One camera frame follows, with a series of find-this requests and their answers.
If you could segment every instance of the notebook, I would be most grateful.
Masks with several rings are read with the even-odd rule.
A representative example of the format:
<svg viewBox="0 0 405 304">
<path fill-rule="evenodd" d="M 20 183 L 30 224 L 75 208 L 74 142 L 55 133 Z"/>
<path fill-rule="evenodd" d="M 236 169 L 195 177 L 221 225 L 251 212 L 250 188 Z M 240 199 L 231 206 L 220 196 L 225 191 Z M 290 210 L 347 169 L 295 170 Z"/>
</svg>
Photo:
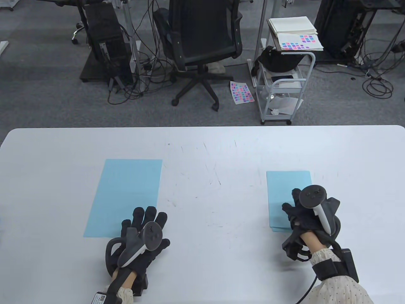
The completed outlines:
<svg viewBox="0 0 405 304">
<path fill-rule="evenodd" d="M 308 17 L 270 18 L 267 20 L 270 28 L 278 37 L 279 33 L 286 34 L 317 34 L 315 27 Z"/>
<path fill-rule="evenodd" d="M 285 34 L 279 33 L 278 41 L 283 50 L 290 51 L 323 51 L 316 34 Z"/>
</svg>

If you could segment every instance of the black mesh chair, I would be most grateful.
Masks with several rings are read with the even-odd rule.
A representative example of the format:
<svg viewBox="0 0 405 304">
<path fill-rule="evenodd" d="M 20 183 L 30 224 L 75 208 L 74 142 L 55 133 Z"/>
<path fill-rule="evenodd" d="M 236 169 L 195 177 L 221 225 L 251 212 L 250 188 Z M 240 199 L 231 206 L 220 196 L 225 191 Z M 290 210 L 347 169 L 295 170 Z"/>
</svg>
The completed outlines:
<svg viewBox="0 0 405 304">
<path fill-rule="evenodd" d="M 201 83 L 215 100 L 212 109 L 218 111 L 218 97 L 208 80 L 233 80 L 233 77 L 209 73 L 205 65 L 237 58 L 242 53 L 239 28 L 242 15 L 238 5 L 239 0 L 170 0 L 169 9 L 159 8 L 153 13 L 164 54 L 177 67 L 171 80 L 191 78 L 172 100 L 174 107 L 180 97 Z M 188 66 L 197 66 L 197 72 L 186 72 Z"/>
</svg>

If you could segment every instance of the wrist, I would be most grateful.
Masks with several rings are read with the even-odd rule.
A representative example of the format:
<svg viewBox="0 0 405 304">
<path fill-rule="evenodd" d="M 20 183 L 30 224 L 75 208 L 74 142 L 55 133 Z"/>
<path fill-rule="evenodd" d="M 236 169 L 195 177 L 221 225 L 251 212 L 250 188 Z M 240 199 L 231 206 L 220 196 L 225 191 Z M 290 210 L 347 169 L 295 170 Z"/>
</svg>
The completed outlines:
<svg viewBox="0 0 405 304">
<path fill-rule="evenodd" d="M 117 277 L 118 274 L 118 268 L 114 271 L 113 276 L 112 276 L 112 281 L 114 281 Z M 134 281 L 136 279 L 136 272 L 131 272 L 125 282 L 122 284 L 122 288 L 129 288 L 132 289 L 132 285 L 134 284 Z"/>
</svg>

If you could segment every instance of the wrist strap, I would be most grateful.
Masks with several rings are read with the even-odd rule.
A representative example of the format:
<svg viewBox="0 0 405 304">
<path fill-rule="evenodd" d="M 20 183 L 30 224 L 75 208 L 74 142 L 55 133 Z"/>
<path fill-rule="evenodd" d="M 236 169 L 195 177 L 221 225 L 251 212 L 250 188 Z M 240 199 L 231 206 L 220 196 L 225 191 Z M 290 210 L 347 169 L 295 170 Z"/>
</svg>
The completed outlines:
<svg viewBox="0 0 405 304">
<path fill-rule="evenodd" d="M 320 281 L 332 278 L 334 276 L 348 276 L 349 272 L 346 269 L 344 262 L 333 262 L 328 259 L 312 266 L 316 276 Z"/>
<path fill-rule="evenodd" d="M 107 297 L 104 304 L 115 304 L 117 299 L 117 292 L 124 284 L 125 280 L 131 274 L 132 270 L 129 268 L 120 268 L 117 277 L 111 282 L 107 290 Z"/>
</svg>

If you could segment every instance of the blue paper sheet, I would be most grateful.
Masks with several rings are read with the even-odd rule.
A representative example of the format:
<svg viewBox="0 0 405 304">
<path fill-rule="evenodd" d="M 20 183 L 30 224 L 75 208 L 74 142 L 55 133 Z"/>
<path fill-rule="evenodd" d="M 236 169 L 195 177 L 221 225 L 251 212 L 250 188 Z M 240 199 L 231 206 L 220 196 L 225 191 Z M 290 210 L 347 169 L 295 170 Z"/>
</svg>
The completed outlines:
<svg viewBox="0 0 405 304">
<path fill-rule="evenodd" d="M 132 220 L 136 207 L 158 202 L 162 160 L 107 159 L 84 237 L 120 236 L 121 222 Z"/>
<path fill-rule="evenodd" d="M 309 171 L 267 171 L 267 196 L 269 199 L 270 227 L 280 232 L 290 228 L 287 214 L 281 209 L 283 203 L 294 206 L 291 191 L 312 184 Z"/>
</svg>

